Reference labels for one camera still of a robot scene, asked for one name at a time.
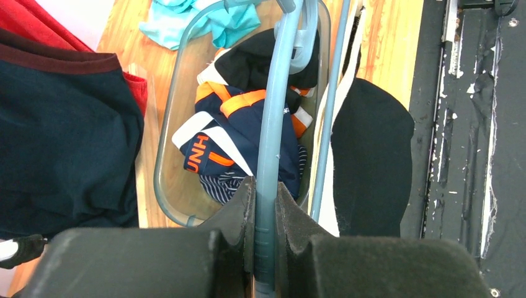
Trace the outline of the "black cream-band underwear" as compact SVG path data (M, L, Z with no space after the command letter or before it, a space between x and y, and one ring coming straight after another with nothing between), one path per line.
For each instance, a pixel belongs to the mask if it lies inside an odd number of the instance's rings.
M398 237L412 182L414 120L391 94L356 76L365 1L352 1L341 25L328 89L319 104L313 140L308 209L335 237Z

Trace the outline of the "grey-blue clip hanger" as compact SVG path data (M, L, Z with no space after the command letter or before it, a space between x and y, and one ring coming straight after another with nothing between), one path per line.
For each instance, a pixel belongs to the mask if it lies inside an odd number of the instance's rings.
M304 211L278 181L279 152L287 76L301 68L292 56L300 29L323 35L318 25L318 1L298 1L298 9L283 15L270 64L269 94L264 107L260 153L255 178L247 178L232 200L207 220L216 231L215 279L212 297L299 297L314 294L318 280L310 264L314 260L311 238L329 236L320 226L324 175L332 168L328 155L331 118L336 112L339 62L331 67L327 90L319 101L319 126L313 155L314 185L310 187L310 209Z

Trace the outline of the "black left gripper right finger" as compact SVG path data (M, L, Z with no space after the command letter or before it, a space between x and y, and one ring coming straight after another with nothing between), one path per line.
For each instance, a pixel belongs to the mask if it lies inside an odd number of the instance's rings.
M448 240L334 237L278 185L278 297L489 297L466 250Z

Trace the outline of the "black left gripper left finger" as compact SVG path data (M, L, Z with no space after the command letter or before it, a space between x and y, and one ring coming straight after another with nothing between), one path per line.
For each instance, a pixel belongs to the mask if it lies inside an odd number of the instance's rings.
M49 244L22 297L244 297L255 180L196 227L75 228Z

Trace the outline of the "navy orange boxer underwear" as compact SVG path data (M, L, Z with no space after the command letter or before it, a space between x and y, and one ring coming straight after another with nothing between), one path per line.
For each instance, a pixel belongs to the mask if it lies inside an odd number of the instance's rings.
M244 92L206 81L197 88L195 114L176 130L171 140L184 155L185 170L218 176L257 172L264 89ZM292 114L283 109L278 179L294 199L300 196L298 144L313 118L300 107Z

